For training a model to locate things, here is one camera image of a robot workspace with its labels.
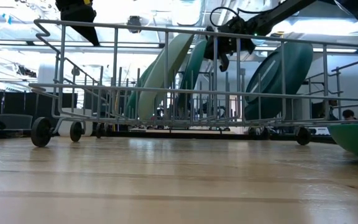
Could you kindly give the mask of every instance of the person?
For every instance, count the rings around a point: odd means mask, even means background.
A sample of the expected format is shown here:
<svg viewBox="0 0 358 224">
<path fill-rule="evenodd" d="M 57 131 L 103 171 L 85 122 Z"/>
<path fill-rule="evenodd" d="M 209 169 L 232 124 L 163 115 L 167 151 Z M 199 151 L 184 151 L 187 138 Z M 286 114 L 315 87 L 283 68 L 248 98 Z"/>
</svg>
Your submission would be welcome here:
<svg viewBox="0 0 358 224">
<path fill-rule="evenodd" d="M 344 118 L 346 121 L 356 119 L 356 118 L 354 117 L 354 112 L 353 112 L 352 110 L 344 110 L 344 111 L 342 112 L 342 116 L 343 116 L 343 118 Z"/>
<path fill-rule="evenodd" d="M 329 100 L 328 101 L 328 106 L 329 106 L 329 117 L 328 120 L 329 121 L 338 121 L 339 119 L 337 119 L 333 113 L 334 111 L 334 106 L 337 106 L 338 103 L 336 100 Z M 324 118 L 325 117 L 325 104 L 324 101 L 320 102 L 320 103 L 313 103 L 312 105 L 312 119 L 315 118 Z"/>
</svg>

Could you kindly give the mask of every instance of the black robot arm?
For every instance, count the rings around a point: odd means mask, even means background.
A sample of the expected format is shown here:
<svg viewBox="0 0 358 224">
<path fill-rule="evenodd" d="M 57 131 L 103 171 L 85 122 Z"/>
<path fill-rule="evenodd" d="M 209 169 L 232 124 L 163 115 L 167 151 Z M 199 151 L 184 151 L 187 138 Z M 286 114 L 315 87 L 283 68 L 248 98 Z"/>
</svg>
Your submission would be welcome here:
<svg viewBox="0 0 358 224">
<path fill-rule="evenodd" d="M 92 8 L 93 0 L 56 0 L 62 21 L 93 22 L 96 11 Z M 94 27 L 72 26 L 94 46 L 99 46 L 99 39 Z"/>
<path fill-rule="evenodd" d="M 256 16 L 252 17 L 248 21 L 243 20 L 238 13 L 232 11 L 236 16 L 218 27 L 218 32 L 232 33 L 232 34 L 248 34 L 248 35 L 267 35 L 272 31 L 274 25 L 286 18 L 294 15 L 299 10 L 309 6 L 316 0 L 286 0 L 279 4 L 277 7 L 263 11 L 263 12 L 247 12 L 240 10 L 240 12 L 254 13 Z M 207 47 L 204 53 L 204 58 L 213 60 L 214 58 L 214 40 L 208 38 Z M 232 55 L 236 52 L 237 42 L 235 38 L 218 37 L 218 59 L 221 62 L 219 69 L 221 72 L 225 72 L 229 66 L 229 59 L 227 54 Z M 241 51 L 248 51 L 252 53 L 255 50 L 255 45 L 251 39 L 241 39 Z"/>
</svg>

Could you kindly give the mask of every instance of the wooden surface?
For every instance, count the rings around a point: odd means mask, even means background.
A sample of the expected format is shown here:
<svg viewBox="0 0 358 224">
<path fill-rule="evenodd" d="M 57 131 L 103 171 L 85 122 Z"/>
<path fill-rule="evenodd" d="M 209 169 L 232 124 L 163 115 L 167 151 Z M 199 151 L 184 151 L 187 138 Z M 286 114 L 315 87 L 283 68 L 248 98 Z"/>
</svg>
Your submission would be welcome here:
<svg viewBox="0 0 358 224">
<path fill-rule="evenodd" d="M 0 223 L 358 224 L 358 158 L 318 143 L 0 140 Z"/>
</svg>

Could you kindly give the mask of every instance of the light green plate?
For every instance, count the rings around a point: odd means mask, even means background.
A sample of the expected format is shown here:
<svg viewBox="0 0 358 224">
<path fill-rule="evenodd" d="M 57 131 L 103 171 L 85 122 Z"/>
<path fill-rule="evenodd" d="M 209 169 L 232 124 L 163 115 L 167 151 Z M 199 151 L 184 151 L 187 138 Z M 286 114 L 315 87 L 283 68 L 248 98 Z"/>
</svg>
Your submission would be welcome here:
<svg viewBox="0 0 358 224">
<path fill-rule="evenodd" d="M 173 79 L 189 51 L 194 35 L 179 34 L 168 45 L 168 52 L 162 50 L 162 54 L 156 59 L 153 70 L 146 80 L 144 88 L 163 88 L 165 74 L 165 56 L 168 53 L 168 83 Z M 142 91 L 139 96 L 138 114 L 140 119 L 150 119 L 155 111 L 155 101 L 159 104 L 165 96 L 164 92 Z"/>
<path fill-rule="evenodd" d="M 147 78 L 149 77 L 150 72 L 153 70 L 154 65 L 155 65 L 155 61 L 153 63 L 151 63 L 146 68 L 146 70 L 144 70 L 143 74 L 139 78 L 139 83 L 136 83 L 135 87 L 143 87 L 144 86 L 144 83 L 146 82 Z M 124 116 L 126 116 L 130 119 L 134 119 L 135 107 L 136 107 L 136 91 L 132 91 L 131 95 L 129 95 L 129 97 L 128 97 L 128 102 L 127 102 L 127 105 L 125 108 L 126 112 L 125 112 Z"/>
</svg>

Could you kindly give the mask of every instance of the dark green plate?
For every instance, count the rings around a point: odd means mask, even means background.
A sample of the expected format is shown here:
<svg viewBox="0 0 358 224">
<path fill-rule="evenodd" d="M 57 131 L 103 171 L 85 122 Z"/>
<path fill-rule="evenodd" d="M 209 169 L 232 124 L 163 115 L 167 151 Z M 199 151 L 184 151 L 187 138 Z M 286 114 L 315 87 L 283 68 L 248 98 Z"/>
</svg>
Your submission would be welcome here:
<svg viewBox="0 0 358 224">
<path fill-rule="evenodd" d="M 206 47 L 206 40 L 198 43 L 191 51 L 189 61 L 187 63 L 183 79 L 181 81 L 181 90 L 194 90 L 198 73 L 200 72 L 201 64 L 204 60 L 204 52 Z M 190 101 L 191 95 L 188 94 L 187 100 Z M 186 93 L 180 93 L 178 97 L 178 110 L 184 111 L 186 105 Z"/>
<path fill-rule="evenodd" d="M 272 52 L 255 71 L 246 92 L 258 93 L 257 82 L 261 76 L 262 93 L 282 93 L 281 47 Z M 305 80 L 313 61 L 313 46 L 304 43 L 287 42 L 284 45 L 285 93 L 295 95 Z M 246 120 L 259 118 L 257 97 L 246 97 L 249 104 L 245 108 Z M 261 98 L 262 119 L 274 118 L 282 110 L 282 99 Z"/>
</svg>

